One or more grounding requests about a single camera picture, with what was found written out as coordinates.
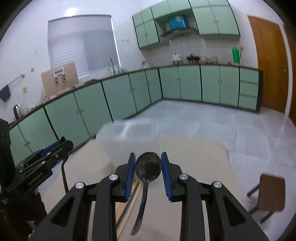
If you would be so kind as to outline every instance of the spoon handle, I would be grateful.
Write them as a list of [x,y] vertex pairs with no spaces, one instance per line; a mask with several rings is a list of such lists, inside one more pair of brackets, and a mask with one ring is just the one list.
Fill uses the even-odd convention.
[[143,182],[143,193],[142,193],[142,200],[141,200],[141,204],[140,204],[140,209],[139,209],[139,213],[138,213],[135,225],[133,226],[133,230],[131,231],[131,235],[135,235],[141,227],[143,215],[144,215],[144,210],[145,210],[145,205],[146,205],[146,201],[147,201],[149,183],[150,183],[149,181]]

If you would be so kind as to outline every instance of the range hood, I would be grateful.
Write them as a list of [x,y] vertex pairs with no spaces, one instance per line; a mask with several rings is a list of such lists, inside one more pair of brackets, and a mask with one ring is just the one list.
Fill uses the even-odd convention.
[[188,34],[195,34],[198,33],[197,29],[187,27],[187,28],[177,28],[174,30],[167,31],[161,37],[166,39],[174,39],[180,36],[188,35]]

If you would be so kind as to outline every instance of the window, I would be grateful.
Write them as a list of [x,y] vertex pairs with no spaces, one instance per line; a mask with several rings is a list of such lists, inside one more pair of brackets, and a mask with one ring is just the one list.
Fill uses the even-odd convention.
[[119,65],[110,15],[83,15],[48,22],[51,68],[75,62],[78,77],[107,69],[108,57]]

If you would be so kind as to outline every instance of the light switch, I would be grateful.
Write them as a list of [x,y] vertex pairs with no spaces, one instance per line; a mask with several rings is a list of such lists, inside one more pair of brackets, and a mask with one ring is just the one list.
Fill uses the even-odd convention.
[[24,88],[22,89],[22,93],[25,94],[25,93],[27,93],[27,92],[28,92],[27,87],[24,87]]

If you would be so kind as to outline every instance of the towel rack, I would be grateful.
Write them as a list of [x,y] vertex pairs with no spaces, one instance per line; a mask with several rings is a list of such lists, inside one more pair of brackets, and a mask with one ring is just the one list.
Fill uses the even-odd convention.
[[19,77],[17,77],[16,79],[14,79],[13,81],[11,81],[9,84],[7,84],[7,85],[10,85],[12,82],[14,82],[14,81],[16,81],[18,78],[24,78],[26,75],[25,74],[22,74],[22,75],[20,75]]

